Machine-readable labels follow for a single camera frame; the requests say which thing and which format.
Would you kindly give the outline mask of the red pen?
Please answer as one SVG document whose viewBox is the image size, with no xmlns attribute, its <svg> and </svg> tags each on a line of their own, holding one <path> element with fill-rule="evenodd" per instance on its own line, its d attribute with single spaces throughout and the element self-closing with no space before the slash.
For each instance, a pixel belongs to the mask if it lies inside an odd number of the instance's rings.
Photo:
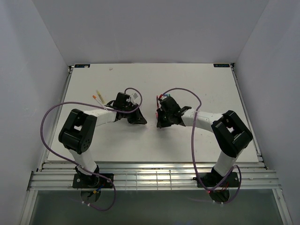
<svg viewBox="0 0 300 225">
<path fill-rule="evenodd" d="M 158 109 L 159 109 L 158 95 L 156 95 L 156 104 L 157 104 L 156 119 L 158 119 Z"/>
</svg>

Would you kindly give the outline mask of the yellow pen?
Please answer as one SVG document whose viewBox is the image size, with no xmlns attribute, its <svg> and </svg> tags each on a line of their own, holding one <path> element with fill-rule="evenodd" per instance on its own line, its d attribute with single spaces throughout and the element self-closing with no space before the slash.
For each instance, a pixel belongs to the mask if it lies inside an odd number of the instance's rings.
<svg viewBox="0 0 300 225">
<path fill-rule="evenodd" d="M 105 104 L 105 101 L 104 101 L 102 95 L 100 94 L 100 92 L 99 92 L 98 90 L 96 90 L 96 93 L 97 93 L 97 95 L 98 95 L 98 97 L 99 97 L 101 103 L 102 103 L 102 104 Z"/>
</svg>

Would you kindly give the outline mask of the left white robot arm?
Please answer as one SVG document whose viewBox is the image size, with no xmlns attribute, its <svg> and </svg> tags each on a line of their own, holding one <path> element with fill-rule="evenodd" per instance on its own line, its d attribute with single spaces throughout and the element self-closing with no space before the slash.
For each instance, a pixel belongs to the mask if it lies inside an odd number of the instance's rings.
<svg viewBox="0 0 300 225">
<path fill-rule="evenodd" d="M 88 187 L 95 187 L 99 183 L 98 166 L 90 152 L 95 128 L 121 119 L 127 119 L 133 125 L 147 124 L 134 98 L 119 92 L 115 100 L 104 105 L 104 109 L 73 109 L 60 131 L 59 142 L 72 154 L 76 171 L 84 175 L 83 182 Z"/>
</svg>

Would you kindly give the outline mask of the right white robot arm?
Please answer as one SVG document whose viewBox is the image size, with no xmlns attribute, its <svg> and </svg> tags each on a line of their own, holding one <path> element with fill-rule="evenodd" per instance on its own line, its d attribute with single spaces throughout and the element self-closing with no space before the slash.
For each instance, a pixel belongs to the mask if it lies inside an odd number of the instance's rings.
<svg viewBox="0 0 300 225">
<path fill-rule="evenodd" d="M 190 106 L 180 107 L 171 96 L 158 97 L 157 127 L 166 128 L 172 125 L 191 127 L 192 161 L 195 164 L 195 129 L 203 129 L 214 134 L 221 149 L 217 162 L 210 174 L 212 182 L 223 186 L 228 180 L 228 173 L 241 154 L 253 140 L 253 135 L 236 112 L 225 113 L 202 112 Z"/>
</svg>

